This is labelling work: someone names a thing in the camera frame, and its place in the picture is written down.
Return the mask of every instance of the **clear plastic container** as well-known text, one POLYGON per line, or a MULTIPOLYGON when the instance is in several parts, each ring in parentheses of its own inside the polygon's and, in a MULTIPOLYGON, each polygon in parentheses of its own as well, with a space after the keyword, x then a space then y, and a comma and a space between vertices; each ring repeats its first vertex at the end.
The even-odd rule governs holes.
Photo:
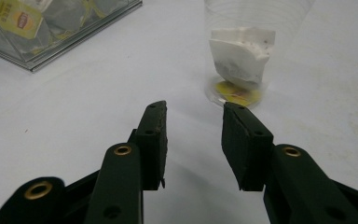
POLYGON ((204 0, 205 93, 218 105, 262 99, 314 0, 204 0))
POLYGON ((0 57, 35 71, 142 0, 0 0, 0 57))

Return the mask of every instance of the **yellow tea bag tag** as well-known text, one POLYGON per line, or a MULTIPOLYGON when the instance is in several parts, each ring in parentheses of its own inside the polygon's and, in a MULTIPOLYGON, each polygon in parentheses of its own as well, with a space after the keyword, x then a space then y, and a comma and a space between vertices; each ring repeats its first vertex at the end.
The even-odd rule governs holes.
POLYGON ((261 99, 260 90, 245 90, 231 82, 221 81, 214 87, 227 101, 237 105, 248 106, 257 103, 261 99))
POLYGON ((0 27, 27 39, 36 37, 43 17, 40 11, 19 0, 0 1, 0 27))

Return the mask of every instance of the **table surface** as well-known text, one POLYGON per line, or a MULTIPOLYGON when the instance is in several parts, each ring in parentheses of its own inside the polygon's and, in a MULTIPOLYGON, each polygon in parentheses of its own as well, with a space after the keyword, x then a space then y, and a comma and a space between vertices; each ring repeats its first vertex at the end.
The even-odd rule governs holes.
MULTIPOLYGON (((0 59, 0 206, 23 183, 98 170, 145 107, 168 106, 166 189, 145 192, 145 223, 269 223, 220 146, 222 109, 203 93, 203 2, 144 5, 31 74, 0 59)), ((306 149, 358 189, 358 0, 316 1, 252 111, 275 144, 306 149)))

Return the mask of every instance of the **transparent cup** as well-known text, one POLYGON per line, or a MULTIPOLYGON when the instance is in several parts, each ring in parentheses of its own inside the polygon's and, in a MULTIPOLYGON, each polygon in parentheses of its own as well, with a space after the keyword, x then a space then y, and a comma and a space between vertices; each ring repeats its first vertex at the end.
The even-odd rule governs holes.
POLYGON ((257 105, 313 2, 204 0, 207 97, 257 105))

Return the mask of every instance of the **white table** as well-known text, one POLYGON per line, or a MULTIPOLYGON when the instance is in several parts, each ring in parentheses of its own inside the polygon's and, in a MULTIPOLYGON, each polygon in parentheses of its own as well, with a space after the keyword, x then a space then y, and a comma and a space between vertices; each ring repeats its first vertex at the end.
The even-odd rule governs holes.
MULTIPOLYGON (((23 183, 98 170, 145 107, 168 103, 166 189, 145 192, 145 223, 269 223, 220 147, 222 109, 202 89, 203 3, 145 0, 31 74, 0 59, 0 207, 23 183)), ((306 149, 358 189, 358 0, 316 1, 253 112, 276 144, 306 149)))

